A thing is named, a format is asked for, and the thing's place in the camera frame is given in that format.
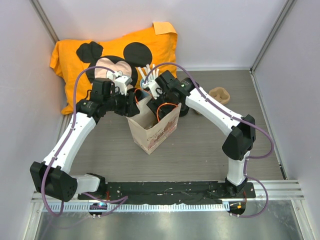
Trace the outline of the paper takeout bag orange handles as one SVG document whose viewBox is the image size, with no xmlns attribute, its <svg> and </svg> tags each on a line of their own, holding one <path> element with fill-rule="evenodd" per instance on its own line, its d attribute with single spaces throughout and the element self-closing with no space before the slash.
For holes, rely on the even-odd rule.
<svg viewBox="0 0 320 240">
<path fill-rule="evenodd" d="M 154 99 L 151 93 L 140 101 L 136 99 L 140 113 L 127 118 L 133 141 L 149 155 L 176 130 L 181 110 L 179 103 L 171 113 L 158 122 L 147 106 L 151 99 Z"/>
</svg>

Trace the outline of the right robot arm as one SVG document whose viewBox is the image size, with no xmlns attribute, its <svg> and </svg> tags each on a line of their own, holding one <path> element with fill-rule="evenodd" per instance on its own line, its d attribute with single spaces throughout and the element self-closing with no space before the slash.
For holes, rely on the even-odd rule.
<svg viewBox="0 0 320 240">
<path fill-rule="evenodd" d="M 256 140 L 255 119 L 223 106 L 190 76 L 180 81 L 167 70 L 156 78 L 148 74 L 141 86 L 153 96 L 147 105 L 154 113 L 161 109 L 161 104 L 181 104 L 186 113 L 193 109 L 222 131 L 226 136 L 222 151 L 228 157 L 225 191 L 233 198 L 242 194 L 248 181 L 244 173 L 246 158 Z"/>
</svg>

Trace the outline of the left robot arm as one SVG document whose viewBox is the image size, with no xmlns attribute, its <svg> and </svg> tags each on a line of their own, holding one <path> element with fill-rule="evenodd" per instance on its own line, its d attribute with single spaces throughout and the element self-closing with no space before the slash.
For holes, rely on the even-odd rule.
<svg viewBox="0 0 320 240">
<path fill-rule="evenodd" d="M 76 104 L 75 114 L 56 146 L 42 162 L 32 163 L 30 174 L 37 192 L 63 202 L 86 192 L 97 200 L 106 195 L 102 176 L 70 176 L 69 172 L 84 140 L 107 112 L 125 117 L 139 114 L 134 90 L 128 88 L 131 82 L 131 77 L 125 75 L 113 81 L 93 80 L 91 91 Z"/>
</svg>

